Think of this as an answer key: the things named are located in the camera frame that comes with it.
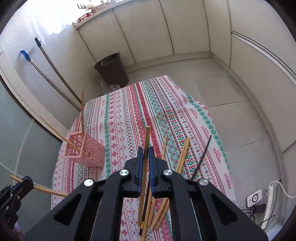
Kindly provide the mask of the wooden chopstick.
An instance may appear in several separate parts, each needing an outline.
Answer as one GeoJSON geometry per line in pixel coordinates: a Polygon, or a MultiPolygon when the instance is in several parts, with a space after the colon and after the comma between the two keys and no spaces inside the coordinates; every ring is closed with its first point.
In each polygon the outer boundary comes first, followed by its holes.
{"type": "Polygon", "coordinates": [[[161,207],[159,208],[159,211],[154,219],[154,221],[152,222],[149,230],[152,231],[154,228],[158,229],[166,215],[166,212],[168,210],[170,206],[170,202],[168,198],[164,198],[163,202],[161,204],[161,207]]]}
{"type": "MultiPolygon", "coordinates": [[[[21,179],[16,178],[13,175],[10,175],[10,178],[13,179],[14,181],[18,182],[18,183],[22,182],[21,179]]],[[[38,191],[48,193],[48,194],[51,194],[51,195],[55,195],[55,196],[60,196],[60,197],[67,197],[68,196],[68,193],[59,193],[59,192],[53,191],[51,189],[43,188],[43,187],[40,187],[40,186],[37,186],[37,185],[33,185],[33,188],[38,190],[38,191]]]]}
{"type": "Polygon", "coordinates": [[[164,139],[163,151],[162,151],[162,160],[165,160],[167,139],[168,139],[168,135],[166,134],[164,139]]]}
{"type": "Polygon", "coordinates": [[[190,138],[187,138],[186,141],[185,141],[185,144],[183,146],[183,149],[182,149],[182,152],[181,152],[178,164],[177,164],[177,168],[176,168],[176,172],[179,173],[179,174],[182,172],[182,168],[184,166],[185,157],[186,157],[186,154],[187,154],[189,143],[190,143],[190,138]]]}
{"type": "Polygon", "coordinates": [[[150,212],[150,209],[151,209],[151,202],[152,202],[152,192],[151,192],[151,189],[150,189],[149,190],[149,197],[148,197],[148,200],[147,200],[147,208],[146,208],[146,213],[145,213],[144,226],[143,226],[143,229],[142,229],[141,241],[145,241],[145,236],[146,236],[146,233],[147,233],[147,223],[148,223],[148,220],[149,220],[149,212],[150,212]]]}
{"type": "Polygon", "coordinates": [[[142,213],[144,210],[144,199],[146,192],[146,179],[147,179],[147,166],[148,166],[148,154],[149,154],[149,136],[150,136],[151,127],[147,126],[145,131],[145,142],[144,142],[144,158],[143,158],[143,168],[142,168],[142,191],[139,198],[138,206],[138,219],[137,224],[141,226],[142,223],[142,213]]]}
{"type": "Polygon", "coordinates": [[[85,89],[82,89],[82,97],[81,97],[81,131],[82,135],[84,135],[84,93],[85,89]]]}
{"type": "Polygon", "coordinates": [[[73,149],[75,149],[76,151],[80,152],[80,149],[74,145],[69,139],[67,139],[66,137],[64,137],[62,135],[62,133],[60,133],[59,131],[57,131],[49,122],[47,122],[41,115],[39,116],[41,118],[41,120],[43,122],[45,122],[59,137],[61,137],[64,141],[67,142],[68,145],[70,145],[73,149]]]}

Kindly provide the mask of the wooden chopstick on table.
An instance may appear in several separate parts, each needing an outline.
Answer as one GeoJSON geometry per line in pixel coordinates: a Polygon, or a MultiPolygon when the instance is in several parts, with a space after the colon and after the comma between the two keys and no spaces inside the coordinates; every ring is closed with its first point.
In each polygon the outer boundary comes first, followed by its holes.
{"type": "Polygon", "coordinates": [[[164,139],[163,151],[162,151],[162,160],[165,160],[167,139],[168,139],[168,135],[166,134],[164,139]]]}
{"type": "Polygon", "coordinates": [[[151,189],[150,189],[149,190],[149,197],[148,197],[148,200],[147,200],[147,208],[146,208],[146,213],[145,213],[144,226],[143,226],[143,229],[142,229],[141,241],[145,241],[145,236],[146,236],[146,233],[147,233],[147,223],[148,223],[148,220],[149,220],[149,212],[150,212],[150,209],[151,209],[151,202],[152,202],[152,192],[151,192],[151,189]]]}
{"type": "Polygon", "coordinates": [[[183,149],[182,149],[182,152],[181,152],[178,164],[177,164],[177,168],[176,168],[176,172],[179,173],[179,174],[182,172],[182,168],[184,166],[185,157],[186,157],[186,154],[187,154],[189,143],[190,143],[190,138],[187,138],[186,141],[185,141],[185,144],[183,146],[183,149]]]}
{"type": "Polygon", "coordinates": [[[161,204],[161,207],[159,208],[159,211],[154,219],[154,221],[152,222],[149,230],[152,231],[154,228],[158,229],[166,215],[166,212],[168,210],[170,206],[170,202],[168,198],[164,198],[163,202],[161,204]]]}

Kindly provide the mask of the patterned striped tablecloth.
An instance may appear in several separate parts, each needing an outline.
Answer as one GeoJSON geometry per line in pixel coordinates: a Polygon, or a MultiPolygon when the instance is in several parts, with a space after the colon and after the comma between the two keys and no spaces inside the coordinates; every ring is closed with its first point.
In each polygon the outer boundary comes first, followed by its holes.
{"type": "MultiPolygon", "coordinates": [[[[150,126],[149,144],[162,158],[168,135],[165,161],[175,170],[187,138],[189,147],[182,176],[189,180],[197,167],[210,135],[212,138],[194,181],[207,179],[231,201],[235,200],[225,149],[206,106],[185,93],[168,76],[159,76],[90,100],[85,105],[86,133],[105,147],[103,168],[86,167],[64,158],[62,143],[53,173],[53,189],[70,193],[86,179],[102,181],[124,168],[127,160],[144,146],[146,127],[150,126]]],[[[81,131],[81,115],[70,133],[81,131]]]]}

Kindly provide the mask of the black chopstick gold tip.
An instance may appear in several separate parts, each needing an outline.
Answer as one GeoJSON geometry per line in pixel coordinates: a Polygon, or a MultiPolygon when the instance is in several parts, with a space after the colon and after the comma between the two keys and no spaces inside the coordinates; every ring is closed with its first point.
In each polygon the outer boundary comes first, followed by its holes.
{"type": "Polygon", "coordinates": [[[142,233],[143,233],[144,222],[147,216],[147,208],[149,207],[150,202],[151,202],[151,191],[150,191],[150,181],[148,181],[147,192],[146,192],[145,203],[144,203],[144,210],[142,214],[142,222],[139,230],[139,236],[142,236],[142,233]]]}

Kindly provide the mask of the black chopstick on right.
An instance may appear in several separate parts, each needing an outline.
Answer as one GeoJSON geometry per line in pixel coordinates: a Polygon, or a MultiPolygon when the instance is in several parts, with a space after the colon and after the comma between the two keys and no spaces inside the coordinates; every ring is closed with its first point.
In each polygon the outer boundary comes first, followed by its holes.
{"type": "Polygon", "coordinates": [[[192,174],[192,176],[191,176],[191,178],[190,178],[190,181],[193,181],[193,180],[194,180],[194,178],[195,178],[195,176],[196,176],[198,170],[200,169],[200,166],[201,166],[201,164],[202,164],[202,162],[203,162],[203,159],[204,159],[204,157],[205,157],[205,155],[206,155],[206,152],[207,152],[208,146],[209,146],[209,144],[210,144],[210,140],[211,140],[211,138],[212,138],[212,135],[210,135],[210,137],[209,137],[209,139],[208,139],[208,142],[207,142],[207,144],[206,144],[206,147],[204,148],[203,154],[202,154],[202,156],[201,156],[201,158],[200,158],[200,161],[199,161],[198,164],[197,164],[197,167],[196,167],[195,170],[194,170],[194,173],[192,174]]]}

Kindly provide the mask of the pink perforated utensil basket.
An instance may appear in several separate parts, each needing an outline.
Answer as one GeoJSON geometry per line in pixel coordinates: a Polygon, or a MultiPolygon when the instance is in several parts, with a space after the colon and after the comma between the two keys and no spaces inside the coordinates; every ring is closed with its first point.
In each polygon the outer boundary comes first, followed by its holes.
{"type": "Polygon", "coordinates": [[[102,144],[82,131],[70,134],[68,140],[72,144],[66,143],[64,158],[83,166],[103,168],[105,147],[102,144]]]}

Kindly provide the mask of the leaning wooden chopstick in basket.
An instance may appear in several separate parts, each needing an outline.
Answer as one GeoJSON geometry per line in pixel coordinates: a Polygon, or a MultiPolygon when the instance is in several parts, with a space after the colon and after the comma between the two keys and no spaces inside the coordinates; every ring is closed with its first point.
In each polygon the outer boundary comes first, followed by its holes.
{"type": "Polygon", "coordinates": [[[41,118],[41,120],[43,122],[45,122],[59,137],[61,137],[64,141],[67,142],[68,145],[70,145],[73,149],[75,149],[76,151],[80,152],[80,149],[74,145],[69,139],[67,139],[66,137],[64,137],[62,135],[62,133],[60,133],[59,131],[57,131],[49,122],[47,122],[41,115],[39,116],[41,118]]]}

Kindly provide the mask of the upright wooden chopstick in basket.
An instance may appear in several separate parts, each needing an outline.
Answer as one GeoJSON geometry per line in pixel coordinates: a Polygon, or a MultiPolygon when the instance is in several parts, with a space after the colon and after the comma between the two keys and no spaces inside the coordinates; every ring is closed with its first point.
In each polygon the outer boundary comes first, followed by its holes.
{"type": "Polygon", "coordinates": [[[82,97],[81,97],[81,131],[82,135],[84,135],[84,93],[85,89],[82,89],[82,97]]]}

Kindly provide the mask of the dark brown trash bin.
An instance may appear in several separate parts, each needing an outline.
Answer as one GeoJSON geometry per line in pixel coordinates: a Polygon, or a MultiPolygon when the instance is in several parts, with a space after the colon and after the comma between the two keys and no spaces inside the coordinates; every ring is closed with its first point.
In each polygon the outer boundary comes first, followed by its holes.
{"type": "Polygon", "coordinates": [[[128,82],[128,76],[120,58],[120,53],[111,54],[94,65],[102,79],[108,86],[118,85],[125,87],[128,82]]]}

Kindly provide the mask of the white round device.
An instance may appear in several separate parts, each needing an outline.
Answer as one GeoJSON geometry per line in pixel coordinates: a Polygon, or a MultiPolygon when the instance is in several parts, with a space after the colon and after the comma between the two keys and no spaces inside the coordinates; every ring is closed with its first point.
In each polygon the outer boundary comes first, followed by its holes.
{"type": "Polygon", "coordinates": [[[257,202],[260,202],[261,200],[262,200],[262,190],[259,189],[254,193],[250,194],[249,196],[247,196],[246,205],[248,208],[250,208],[253,205],[257,204],[257,202]]]}

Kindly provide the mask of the white power strip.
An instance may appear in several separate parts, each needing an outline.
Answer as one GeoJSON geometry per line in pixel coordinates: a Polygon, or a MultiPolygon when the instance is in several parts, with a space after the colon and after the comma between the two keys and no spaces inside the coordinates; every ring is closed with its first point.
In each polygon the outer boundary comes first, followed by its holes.
{"type": "Polygon", "coordinates": [[[271,210],[271,205],[273,202],[273,191],[274,191],[274,186],[273,184],[271,184],[266,189],[266,200],[267,200],[266,209],[265,209],[266,213],[270,212],[271,210]]]}

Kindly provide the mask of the blue handled mop pole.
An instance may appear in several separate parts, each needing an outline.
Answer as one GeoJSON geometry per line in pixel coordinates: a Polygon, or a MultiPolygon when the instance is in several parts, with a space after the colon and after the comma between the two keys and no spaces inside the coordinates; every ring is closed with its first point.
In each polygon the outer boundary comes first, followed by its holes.
{"type": "Polygon", "coordinates": [[[30,55],[25,51],[21,50],[20,53],[25,57],[25,59],[38,71],[38,73],[48,82],[51,87],[53,87],[69,104],[71,104],[75,109],[81,111],[81,108],[72,101],[41,69],[40,67],[32,60],[30,55]]]}

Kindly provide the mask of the green handled broom pole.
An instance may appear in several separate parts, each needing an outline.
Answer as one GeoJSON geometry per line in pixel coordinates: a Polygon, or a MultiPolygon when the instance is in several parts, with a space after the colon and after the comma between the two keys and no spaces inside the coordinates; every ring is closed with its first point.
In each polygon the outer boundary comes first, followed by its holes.
{"type": "Polygon", "coordinates": [[[41,40],[36,37],[35,38],[35,42],[37,44],[37,47],[41,50],[42,54],[44,55],[44,57],[46,58],[47,62],[49,63],[49,65],[52,67],[52,69],[54,70],[54,72],[57,74],[57,76],[60,78],[60,80],[62,81],[62,83],[66,86],[66,88],[71,92],[71,94],[77,99],[77,101],[79,103],[81,103],[81,99],[80,97],[75,93],[75,91],[70,87],[70,85],[67,83],[67,81],[64,79],[64,77],[61,75],[61,73],[59,72],[59,70],[56,68],[56,66],[54,65],[54,63],[52,62],[52,60],[49,58],[48,54],[45,52],[44,48],[42,47],[41,44],[41,40]]]}

